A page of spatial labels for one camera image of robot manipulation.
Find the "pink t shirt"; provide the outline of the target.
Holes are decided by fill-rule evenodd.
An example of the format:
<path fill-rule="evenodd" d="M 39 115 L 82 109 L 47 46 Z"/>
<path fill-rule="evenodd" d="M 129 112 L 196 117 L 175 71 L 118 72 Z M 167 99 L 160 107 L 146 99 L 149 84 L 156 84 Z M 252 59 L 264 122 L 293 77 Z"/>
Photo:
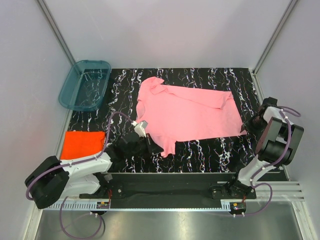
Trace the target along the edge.
<path fill-rule="evenodd" d="M 136 114 L 164 158 L 176 153 L 177 142 L 246 134 L 230 91 L 166 85 L 155 76 L 141 83 Z"/>

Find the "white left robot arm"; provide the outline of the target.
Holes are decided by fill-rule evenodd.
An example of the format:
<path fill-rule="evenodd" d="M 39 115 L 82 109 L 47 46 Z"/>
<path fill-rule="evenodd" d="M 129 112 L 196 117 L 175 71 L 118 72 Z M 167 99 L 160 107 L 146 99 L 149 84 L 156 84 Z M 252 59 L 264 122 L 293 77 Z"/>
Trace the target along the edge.
<path fill-rule="evenodd" d="M 45 209 L 64 197 L 103 198 L 108 193 L 106 180 L 99 176 L 121 167 L 130 157 L 159 154 L 149 134 L 131 132 L 116 144 L 106 143 L 103 131 L 68 131 L 61 159 L 47 157 L 25 180 L 26 198 L 38 209 Z"/>

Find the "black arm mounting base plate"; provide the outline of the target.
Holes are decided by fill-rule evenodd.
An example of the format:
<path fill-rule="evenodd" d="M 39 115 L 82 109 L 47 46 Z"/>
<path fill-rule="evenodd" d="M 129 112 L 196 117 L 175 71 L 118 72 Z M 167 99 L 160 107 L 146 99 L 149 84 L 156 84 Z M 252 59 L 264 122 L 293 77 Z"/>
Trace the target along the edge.
<path fill-rule="evenodd" d="M 60 199 L 96 201 L 100 209 L 104 200 L 112 209 L 193 209 L 217 208 L 221 200 L 253 200 L 251 186 L 237 183 L 235 173 L 97 173 L 101 181 L 94 193 L 76 192 L 71 183 Z"/>

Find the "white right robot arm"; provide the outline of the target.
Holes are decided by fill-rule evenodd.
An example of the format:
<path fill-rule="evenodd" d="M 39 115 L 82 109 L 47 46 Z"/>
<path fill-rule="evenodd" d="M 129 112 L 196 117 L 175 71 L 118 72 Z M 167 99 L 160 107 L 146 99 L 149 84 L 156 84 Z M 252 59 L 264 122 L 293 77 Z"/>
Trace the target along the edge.
<path fill-rule="evenodd" d="M 240 169 L 224 186 L 232 198 L 247 196 L 259 185 L 257 181 L 275 168 L 292 162 L 304 128 L 289 120 L 288 115 L 300 117 L 291 107 L 263 104 L 258 112 L 241 129 L 261 133 L 254 159 Z"/>

